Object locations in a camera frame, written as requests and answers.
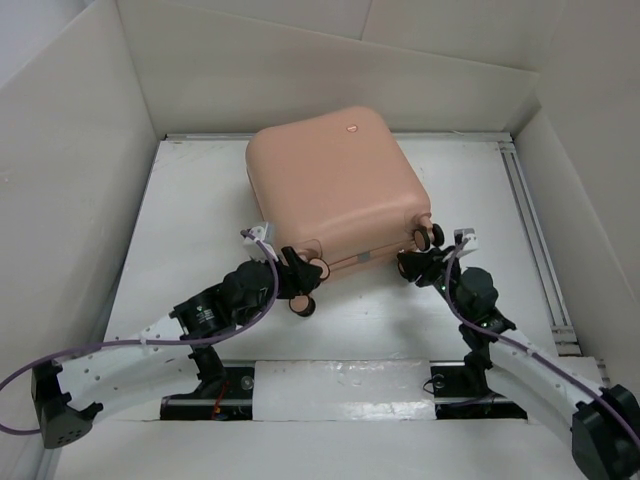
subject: black joint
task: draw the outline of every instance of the black joint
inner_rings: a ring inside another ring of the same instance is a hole
[[[189,355],[198,367],[200,385],[194,392],[200,398],[211,398],[227,380],[227,372],[222,361],[212,346],[193,347]]]
[[[309,295],[320,286],[324,273],[322,267],[305,262],[292,247],[282,248],[282,256],[287,265],[278,264],[281,283],[278,298]]]
[[[398,269],[403,278],[415,282],[418,287],[434,285],[442,279],[446,270],[445,257],[451,248],[440,250],[435,247],[425,253],[400,252],[397,255]],[[452,277],[459,273],[458,262],[453,268]]]
[[[496,306],[498,290],[491,274],[481,268],[467,268],[457,282],[456,306],[468,320],[487,315]]]

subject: white platform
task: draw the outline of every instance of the white platform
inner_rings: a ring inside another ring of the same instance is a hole
[[[555,351],[549,310],[498,144],[478,138],[408,135],[399,141],[448,239],[455,228],[476,229],[481,249],[463,265],[489,270],[503,313],[534,342]],[[141,330],[246,260],[238,232],[259,220],[244,168],[246,143],[161,143],[107,338]],[[397,362],[393,368],[409,367],[398,375],[380,373],[375,382],[366,376],[373,362],[344,375],[335,364],[259,364],[254,409],[266,421],[149,422],[158,415],[158,403],[152,402],[97,425],[66,447],[55,478],[240,479],[257,472],[279,480],[581,478],[570,452],[539,425],[433,421],[433,404],[419,390],[428,376],[427,360],[460,360],[468,352],[436,292],[406,284],[388,266],[324,285],[315,298],[312,317],[300,319],[281,302],[254,329],[217,350],[224,359],[419,360]],[[593,362],[576,370],[597,375]],[[394,410],[398,404],[413,410]],[[402,418],[413,421],[389,421]]]

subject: pink suitcase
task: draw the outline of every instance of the pink suitcase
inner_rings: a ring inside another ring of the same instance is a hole
[[[274,247],[321,259],[331,278],[444,243],[427,192],[369,108],[266,128],[246,161],[262,217],[275,225]]]

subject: white cardboard wall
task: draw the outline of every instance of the white cardboard wall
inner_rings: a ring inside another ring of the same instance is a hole
[[[615,382],[640,395],[640,308],[545,113],[539,112],[522,131],[516,148],[582,347],[605,359]]]
[[[565,0],[372,0],[368,42],[538,71]]]
[[[0,89],[0,377],[86,339],[155,146],[111,0],[89,6]],[[0,416],[34,426],[29,378],[2,393]],[[24,446],[0,436],[0,478],[15,478]]]
[[[570,1],[536,92],[640,299],[640,3]],[[640,318],[634,327],[640,328]]]
[[[85,8],[84,0],[0,2],[0,86]]]
[[[163,0],[118,5],[158,134],[250,132],[353,104],[397,130],[500,131],[537,78]]]

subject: purple cable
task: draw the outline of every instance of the purple cable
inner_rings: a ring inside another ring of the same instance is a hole
[[[267,249],[264,243],[258,240],[251,233],[249,233],[246,230],[243,230],[241,232],[241,235],[243,237],[250,238],[251,240],[256,242],[258,247],[260,247],[260,250],[262,250],[262,252],[267,257],[267,262],[269,263],[269,267],[271,268],[271,273],[273,274],[273,294],[271,295],[271,298],[269,298],[269,301],[267,302],[267,305],[265,306],[265,308],[260,312],[258,312],[256,316],[253,317],[251,320],[249,320],[249,322],[247,322],[242,328],[233,330],[231,332],[227,332],[219,335],[213,335],[208,338],[198,338],[193,340],[147,340],[146,342],[147,345],[165,345],[165,346],[215,345],[216,343],[220,343],[224,340],[228,340],[229,338],[235,337],[239,333],[244,332],[248,328],[251,328],[260,320],[262,320],[264,316],[269,312],[269,310],[271,310],[271,307],[273,307],[273,304],[275,303],[276,298],[278,297],[278,290],[280,289],[280,283],[278,279],[278,270],[276,269],[276,263],[275,263],[277,259],[273,257],[273,255]],[[60,357],[68,357],[71,355],[86,355],[86,354],[97,352],[98,350],[101,350],[103,348],[108,348],[108,347],[126,347],[126,346],[139,346],[139,345],[142,345],[142,342],[140,340],[135,340],[135,339],[112,340],[109,342],[90,343],[88,345],[83,345],[82,347],[67,348],[65,350],[60,350],[59,352],[45,355],[44,357],[40,357],[37,360],[34,360],[33,362],[30,362],[23,367],[20,367],[18,370],[16,370],[7,378],[5,378],[2,382],[0,382],[0,392],[2,392],[2,390],[4,390],[7,387],[7,385],[9,385],[11,382],[13,382],[16,378],[18,378],[23,373],[26,373],[32,368],[35,368],[38,365],[41,365],[50,360],[55,360],[56,358],[60,358]],[[40,430],[39,429],[17,430],[15,428],[7,427],[6,425],[3,425],[2,423],[0,423],[0,432],[7,433],[9,435],[15,435],[15,436],[26,436],[26,435],[35,435],[37,433],[40,433]]]
[[[470,329],[475,330],[476,332],[481,333],[482,335],[486,335],[488,337],[492,337],[497,340],[500,340],[504,343],[508,343],[509,345],[517,348],[518,350],[525,352],[526,354],[530,355],[533,359],[535,359],[538,363],[540,363],[547,369],[551,370],[560,378],[562,378],[563,380],[566,380],[571,385],[578,388],[581,392],[583,392],[584,394],[592,398],[600,406],[602,406],[602,408],[604,408],[616,420],[616,422],[618,422],[618,424],[624,429],[624,431],[627,433],[627,435],[629,435],[633,443],[636,445],[636,448],[640,450],[640,437],[638,437],[636,432],[633,430],[633,427],[631,427],[631,425],[629,425],[629,423],[622,417],[622,415],[620,415],[611,405],[605,402],[600,397],[600,395],[598,395],[598,393],[594,392],[584,383],[582,383],[581,381],[577,380],[573,376],[563,371],[561,368],[554,365],[552,362],[544,358],[539,353],[537,352],[529,353],[529,348],[526,345],[523,345],[522,343],[516,340],[513,340],[512,338],[505,337],[498,333],[479,327],[476,324],[464,318],[460,314],[460,312],[458,312],[458,309],[456,308],[455,304],[451,300],[451,294],[449,292],[449,284],[451,282],[451,271],[453,270],[453,264],[455,263],[455,260],[458,257],[458,254],[462,251],[466,243],[467,243],[467,240],[464,240],[462,243],[460,243],[453,249],[453,251],[451,252],[451,256],[449,257],[449,260],[447,262],[447,269],[444,275],[445,300],[447,302],[447,305],[449,305],[451,312],[456,316],[456,318],[458,318],[458,320],[460,320],[466,327],[469,327]]]

